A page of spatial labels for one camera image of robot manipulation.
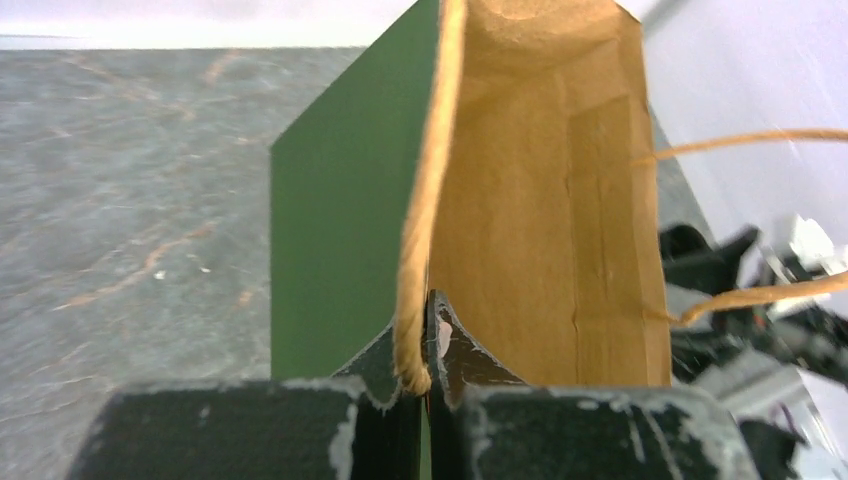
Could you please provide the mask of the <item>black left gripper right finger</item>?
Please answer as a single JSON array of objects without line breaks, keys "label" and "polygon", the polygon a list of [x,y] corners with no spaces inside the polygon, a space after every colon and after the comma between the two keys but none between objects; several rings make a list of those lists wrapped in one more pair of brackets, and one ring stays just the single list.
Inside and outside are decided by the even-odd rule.
[{"label": "black left gripper right finger", "polygon": [[688,387],[531,386],[482,347],[447,296],[425,313],[436,479],[755,479],[729,412]]}]

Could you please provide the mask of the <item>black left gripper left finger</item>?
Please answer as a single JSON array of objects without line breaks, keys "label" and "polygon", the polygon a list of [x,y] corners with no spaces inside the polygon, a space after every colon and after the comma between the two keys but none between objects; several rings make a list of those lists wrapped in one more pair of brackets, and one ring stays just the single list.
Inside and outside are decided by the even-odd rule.
[{"label": "black left gripper left finger", "polygon": [[71,479],[415,479],[419,399],[383,330],[325,378],[128,385],[92,422]]}]

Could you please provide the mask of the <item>green paper bag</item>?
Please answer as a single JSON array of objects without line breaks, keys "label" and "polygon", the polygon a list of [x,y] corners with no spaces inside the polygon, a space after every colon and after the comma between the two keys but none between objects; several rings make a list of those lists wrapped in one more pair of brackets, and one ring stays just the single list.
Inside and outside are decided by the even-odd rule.
[{"label": "green paper bag", "polygon": [[538,385],[666,386],[640,22],[615,1],[419,1],[271,151],[271,372],[430,387],[426,294]]}]

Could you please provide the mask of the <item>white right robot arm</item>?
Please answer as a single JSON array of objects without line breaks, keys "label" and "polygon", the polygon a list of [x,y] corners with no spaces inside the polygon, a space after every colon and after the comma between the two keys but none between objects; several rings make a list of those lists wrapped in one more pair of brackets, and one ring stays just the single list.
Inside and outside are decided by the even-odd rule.
[{"label": "white right robot arm", "polygon": [[847,250],[794,217],[741,286],[759,234],[749,226],[711,245],[687,224],[661,232],[666,282],[705,295],[671,335],[673,376],[733,415],[761,478],[843,479],[847,319],[825,302],[847,286]]}]

